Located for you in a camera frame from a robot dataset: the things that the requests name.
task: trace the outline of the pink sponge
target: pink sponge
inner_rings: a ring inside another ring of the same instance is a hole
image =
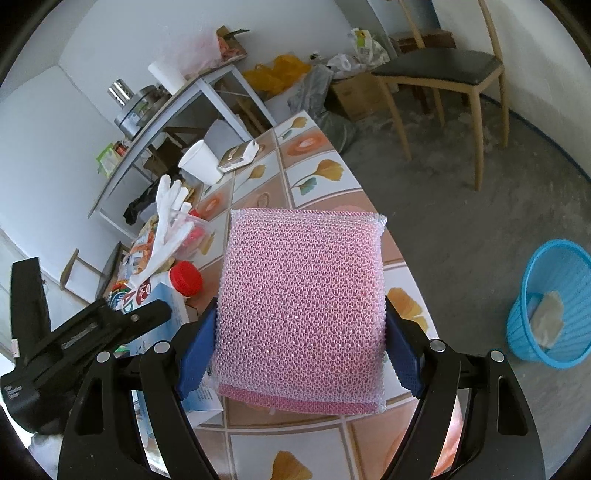
[[[220,394],[304,413],[385,407],[385,224],[374,213],[232,211],[212,358]]]

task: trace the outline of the orange plastic bag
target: orange plastic bag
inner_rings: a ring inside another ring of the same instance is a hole
[[[253,70],[244,72],[244,78],[255,90],[278,95],[285,92],[312,67],[290,53],[279,55],[273,61],[273,68],[260,63]]]

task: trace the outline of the floral tablecloth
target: floral tablecloth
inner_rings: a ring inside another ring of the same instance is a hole
[[[194,259],[204,289],[187,303],[203,312],[217,295],[228,240],[230,210],[268,207],[375,212],[340,155],[304,112],[257,141],[255,161],[226,174],[197,203],[213,226]],[[390,233],[382,237],[386,292],[399,314],[416,321],[427,336],[437,332],[421,293]],[[417,401],[384,365],[387,410],[361,416],[320,416],[269,410],[223,398],[224,412],[196,430],[222,479],[379,480],[396,452]],[[456,405],[435,474],[448,468],[461,434]]]

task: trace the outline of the red bottle cap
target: red bottle cap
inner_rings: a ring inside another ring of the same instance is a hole
[[[170,269],[170,283],[183,297],[192,297],[203,288],[199,270],[191,262],[179,262]]]

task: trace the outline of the white roll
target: white roll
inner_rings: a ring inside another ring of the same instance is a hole
[[[217,169],[217,157],[203,140],[199,140],[187,150],[178,166],[186,170],[205,185],[213,185],[222,178]]]
[[[177,93],[185,84],[185,77],[177,69],[163,61],[155,61],[150,64],[148,70],[171,95]]]

